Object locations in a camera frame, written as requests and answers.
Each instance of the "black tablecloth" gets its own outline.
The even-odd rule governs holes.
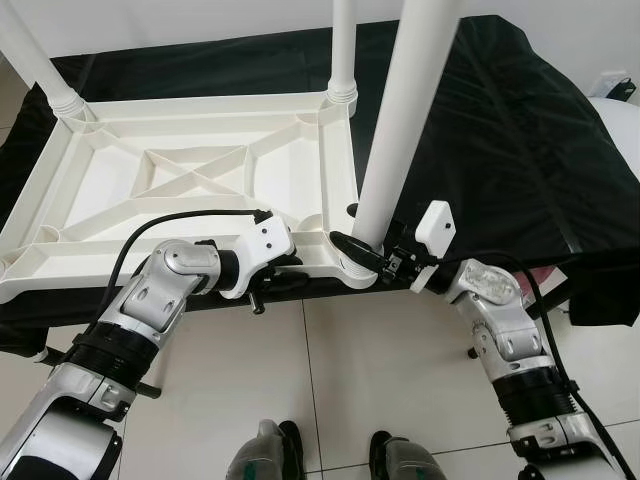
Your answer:
[[[397,22],[358,27],[359,100],[351,121],[358,186],[396,29]],[[330,30],[318,29],[64,57],[54,64],[89,102],[319,91],[329,78],[330,43]],[[36,86],[0,149],[3,221],[54,123]],[[588,100],[500,17],[462,20],[396,220],[415,226],[433,199],[449,201],[453,210],[458,233],[451,254],[491,248],[530,266],[561,263],[568,275],[591,278],[592,293],[607,286],[600,297],[607,318],[591,312],[572,320],[635,319],[623,317],[633,313],[640,289],[638,181]],[[0,306],[0,322],[25,328],[87,321],[101,290],[25,292]],[[339,293],[353,291],[319,279],[267,300]],[[219,303],[215,296],[198,298],[189,308]],[[616,311],[616,305],[623,307]]]

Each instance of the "electrical outlet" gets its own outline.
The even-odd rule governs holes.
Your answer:
[[[591,87],[589,96],[605,98],[609,92],[613,90],[613,87],[625,78],[629,78],[629,72],[625,70],[602,72],[600,78],[598,78],[593,84],[593,87]]]

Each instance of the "white tile floor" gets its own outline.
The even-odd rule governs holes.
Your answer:
[[[4,67],[0,144],[26,92]],[[569,372],[602,420],[618,424],[609,430],[640,473],[640,325],[553,322]],[[53,330],[50,343],[64,349],[76,331]],[[153,368],[165,374],[162,397],[139,398],[119,426],[125,447],[112,478],[223,478],[258,420],[272,417],[300,426],[308,480],[368,479],[368,441],[380,428],[422,443],[451,479],[515,479],[522,464],[469,346],[462,321],[430,294],[287,302],[260,317],[248,307],[189,314],[166,369]],[[0,354],[0,436],[47,370]]]

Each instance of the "white pole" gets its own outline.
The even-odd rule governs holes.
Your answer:
[[[355,0],[333,0],[333,33],[331,43],[331,79],[327,96],[333,103],[353,104],[358,98],[353,76],[356,55]]]
[[[404,2],[353,226],[353,236],[376,250],[418,147],[455,36],[459,6],[460,0]]]
[[[0,0],[0,50],[24,60],[54,114],[74,117],[82,112],[84,101],[66,84],[9,0]]]

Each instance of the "white wall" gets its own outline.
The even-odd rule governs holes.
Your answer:
[[[331,0],[11,0],[50,56],[328,26]],[[538,53],[590,90],[603,70],[640,83],[640,0],[465,0],[497,13]],[[401,0],[358,0],[359,22],[398,18]],[[19,59],[10,58],[25,80]]]

